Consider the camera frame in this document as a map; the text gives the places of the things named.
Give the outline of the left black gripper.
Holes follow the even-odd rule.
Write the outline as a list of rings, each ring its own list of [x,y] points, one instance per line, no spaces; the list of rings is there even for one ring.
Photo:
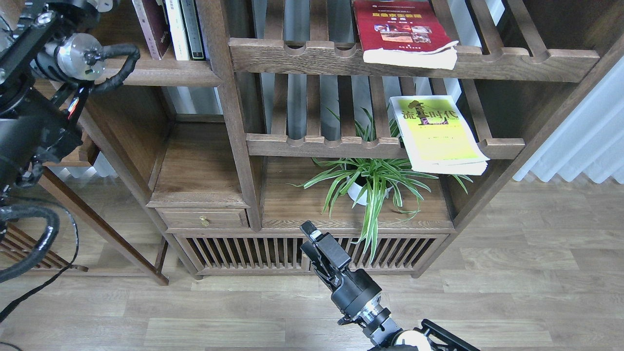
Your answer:
[[[99,13],[108,13],[118,9],[119,0],[84,0],[84,4],[80,5],[85,11],[98,11]]]

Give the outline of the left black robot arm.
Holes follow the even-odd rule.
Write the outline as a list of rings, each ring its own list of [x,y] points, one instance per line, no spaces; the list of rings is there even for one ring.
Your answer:
[[[1,20],[1,199],[33,186],[45,162],[82,144],[91,94],[114,90],[140,58],[136,45],[102,46],[89,29],[117,0],[27,0],[15,27]]]

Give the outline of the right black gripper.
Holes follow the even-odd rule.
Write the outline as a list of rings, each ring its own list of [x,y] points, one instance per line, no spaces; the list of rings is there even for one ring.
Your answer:
[[[350,271],[350,256],[330,233],[321,233],[309,220],[300,230],[308,241],[301,245],[310,260],[310,270],[331,291],[331,300],[344,317],[375,317],[380,307],[381,287],[363,269]]]

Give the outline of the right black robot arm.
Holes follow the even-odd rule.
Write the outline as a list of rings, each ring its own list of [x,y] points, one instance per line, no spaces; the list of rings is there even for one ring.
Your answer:
[[[332,234],[321,233],[310,221],[301,231],[309,238],[301,249],[316,275],[331,291],[331,300],[343,317],[338,325],[357,324],[375,351],[476,351],[477,348],[434,322],[424,319],[421,328],[403,329],[380,304],[381,287],[364,269],[351,271],[351,257]]]

